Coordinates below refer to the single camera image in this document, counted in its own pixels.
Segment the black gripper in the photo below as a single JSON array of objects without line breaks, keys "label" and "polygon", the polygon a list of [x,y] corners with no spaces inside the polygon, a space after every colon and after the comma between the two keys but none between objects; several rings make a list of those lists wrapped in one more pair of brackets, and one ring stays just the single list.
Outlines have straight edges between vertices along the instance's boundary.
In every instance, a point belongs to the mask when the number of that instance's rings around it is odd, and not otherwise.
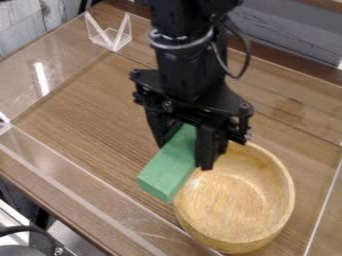
[{"label": "black gripper", "polygon": [[184,124],[196,128],[195,164],[214,168],[227,142],[247,142],[250,103],[226,85],[227,51],[156,52],[157,67],[129,72],[135,102],[144,107],[157,147]]}]

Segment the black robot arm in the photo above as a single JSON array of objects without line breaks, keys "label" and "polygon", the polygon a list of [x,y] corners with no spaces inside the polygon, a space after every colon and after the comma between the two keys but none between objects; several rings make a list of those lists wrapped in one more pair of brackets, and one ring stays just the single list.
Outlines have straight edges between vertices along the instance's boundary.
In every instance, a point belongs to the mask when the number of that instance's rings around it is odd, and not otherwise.
[{"label": "black robot arm", "polygon": [[240,0],[148,0],[148,41],[157,67],[135,69],[133,101],[144,107],[159,146],[180,126],[196,129],[195,166],[210,170],[227,144],[247,142],[254,107],[226,84],[228,35],[243,36],[228,16]]}]

